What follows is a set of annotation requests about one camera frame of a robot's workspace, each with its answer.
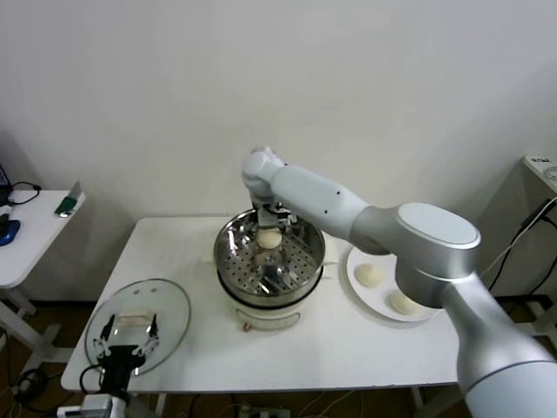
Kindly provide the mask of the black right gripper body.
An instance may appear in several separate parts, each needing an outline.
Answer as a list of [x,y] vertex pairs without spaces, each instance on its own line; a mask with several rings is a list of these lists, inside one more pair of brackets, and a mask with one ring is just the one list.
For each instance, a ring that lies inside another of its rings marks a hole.
[[253,208],[256,210],[258,220],[277,220],[277,215],[272,198],[253,196]]

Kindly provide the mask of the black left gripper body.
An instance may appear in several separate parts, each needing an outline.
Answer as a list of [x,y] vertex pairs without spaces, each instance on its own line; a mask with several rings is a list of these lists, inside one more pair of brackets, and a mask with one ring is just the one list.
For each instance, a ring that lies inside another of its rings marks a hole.
[[109,353],[97,356],[104,370],[100,391],[122,394],[127,391],[132,373],[145,364],[145,355],[138,345],[110,346]]

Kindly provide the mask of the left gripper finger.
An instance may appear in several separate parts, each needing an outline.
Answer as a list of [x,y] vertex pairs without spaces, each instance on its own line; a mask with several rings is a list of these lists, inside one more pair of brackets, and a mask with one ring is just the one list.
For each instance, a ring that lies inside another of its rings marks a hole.
[[155,314],[152,317],[151,324],[147,327],[146,333],[147,340],[145,344],[138,348],[137,355],[150,355],[159,344],[158,321]]
[[97,357],[106,357],[111,354],[109,346],[109,338],[112,335],[112,328],[114,325],[116,316],[112,315],[108,321],[103,326],[101,333],[98,338],[96,338],[96,351]]

